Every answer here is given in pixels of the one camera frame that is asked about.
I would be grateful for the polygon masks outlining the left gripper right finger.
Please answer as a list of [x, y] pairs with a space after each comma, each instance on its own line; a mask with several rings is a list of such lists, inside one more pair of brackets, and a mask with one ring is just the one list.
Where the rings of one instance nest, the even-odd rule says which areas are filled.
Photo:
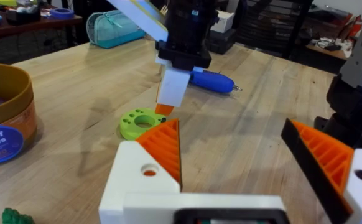
[[281, 138], [329, 220], [362, 223], [362, 148], [353, 149], [292, 119], [286, 119]]

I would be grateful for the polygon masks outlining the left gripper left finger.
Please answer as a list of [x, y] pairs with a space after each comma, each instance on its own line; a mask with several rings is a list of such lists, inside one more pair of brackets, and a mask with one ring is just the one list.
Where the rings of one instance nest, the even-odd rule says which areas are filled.
[[119, 144], [98, 208], [101, 223], [164, 223], [166, 201], [182, 188], [179, 121]]

